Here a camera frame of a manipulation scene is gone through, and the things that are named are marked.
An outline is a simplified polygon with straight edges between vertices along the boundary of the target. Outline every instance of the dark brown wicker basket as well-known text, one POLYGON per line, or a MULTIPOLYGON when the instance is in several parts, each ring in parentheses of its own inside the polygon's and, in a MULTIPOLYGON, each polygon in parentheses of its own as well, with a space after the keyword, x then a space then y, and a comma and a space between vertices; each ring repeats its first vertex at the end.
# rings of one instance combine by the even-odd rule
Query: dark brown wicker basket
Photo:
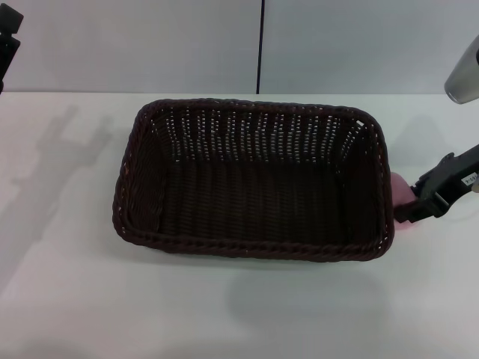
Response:
POLYGON ((372 260, 394 237, 381 128, 356 108, 153 102, 129 137, 113 223, 169 253, 372 260))

